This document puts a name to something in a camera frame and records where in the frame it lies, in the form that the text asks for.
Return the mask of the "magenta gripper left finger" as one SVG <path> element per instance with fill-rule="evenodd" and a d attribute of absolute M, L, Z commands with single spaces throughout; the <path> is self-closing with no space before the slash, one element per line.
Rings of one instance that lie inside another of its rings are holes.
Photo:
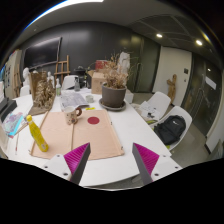
<path fill-rule="evenodd" d="M 86 163 L 88 161 L 90 152 L 91 152 L 90 144 L 86 143 L 64 155 L 64 159 L 72 174 L 72 177 L 70 179 L 72 183 L 76 185 L 79 184 Z"/>

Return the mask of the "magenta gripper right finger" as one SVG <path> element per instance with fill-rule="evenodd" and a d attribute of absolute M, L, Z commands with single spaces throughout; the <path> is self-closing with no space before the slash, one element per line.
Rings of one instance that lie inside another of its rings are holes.
<path fill-rule="evenodd" d="M 132 153 L 139 169 L 143 184 L 147 185 L 152 183 L 153 180 L 151 174 L 156 163 L 158 162 L 159 155 L 137 143 L 133 144 Z"/>

